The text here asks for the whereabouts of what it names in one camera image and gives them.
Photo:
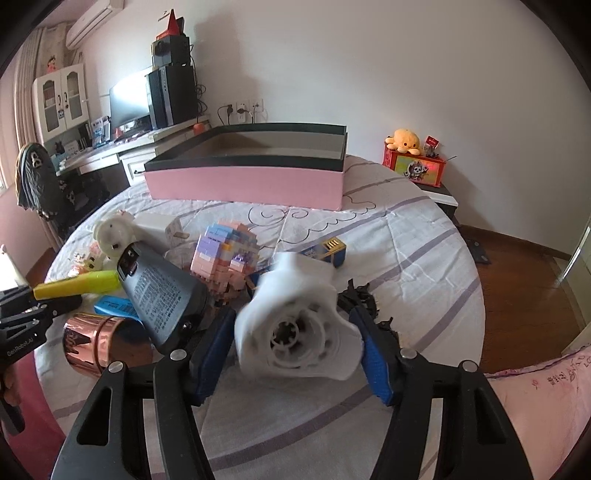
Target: block building toy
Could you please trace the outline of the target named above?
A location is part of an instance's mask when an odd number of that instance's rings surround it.
[[[306,248],[300,253],[307,257],[315,258],[316,260],[332,263],[335,268],[339,268],[345,261],[347,245],[334,236],[324,242]],[[246,291],[251,298],[254,295],[259,278],[261,278],[263,273],[266,273],[269,270],[271,270],[271,265],[257,270],[246,277]]]
[[[220,221],[199,237],[191,272],[216,300],[227,301],[244,289],[258,262],[256,235],[240,222]]]

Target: pink bedside rug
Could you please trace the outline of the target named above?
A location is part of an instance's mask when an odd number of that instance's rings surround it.
[[[12,451],[35,480],[47,480],[65,436],[54,419],[37,379],[32,353],[16,364],[21,410],[26,427],[21,434],[8,436]]]
[[[550,479],[591,417],[591,346],[487,377],[523,445],[534,479]]]

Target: human hand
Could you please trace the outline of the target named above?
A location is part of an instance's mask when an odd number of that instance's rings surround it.
[[[8,367],[2,376],[2,390],[0,395],[9,405],[16,407],[21,402],[21,396],[18,393],[17,373],[14,365]]]

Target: striped bed sheet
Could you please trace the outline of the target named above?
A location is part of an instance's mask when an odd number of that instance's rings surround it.
[[[484,336],[484,303],[476,266],[457,229],[415,184],[378,163],[347,156],[343,210],[232,202],[152,200],[144,183],[101,207],[70,237],[48,280],[66,276],[73,254],[92,241],[97,220],[119,209],[179,215],[187,242],[219,219],[247,224],[262,246],[260,266],[277,251],[301,251],[338,236],[347,245],[333,283],[344,290],[370,283],[378,321],[392,320],[403,346],[431,361],[477,363]],[[91,312],[96,296],[82,309]],[[61,348],[65,318],[35,351],[47,402],[67,433],[95,380],[74,372]],[[249,380],[235,358],[215,394],[194,409],[217,479],[369,478],[391,412],[373,397],[361,369],[347,381],[321,378]],[[153,402],[145,401],[152,478],[164,480]],[[439,446],[441,402],[433,401],[421,479],[429,480]]]

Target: red box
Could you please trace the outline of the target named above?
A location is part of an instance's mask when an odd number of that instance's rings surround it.
[[[384,144],[384,160],[382,165],[400,173],[414,183],[441,186],[441,176],[447,161],[440,157],[429,158],[410,153],[399,153],[390,150]]]

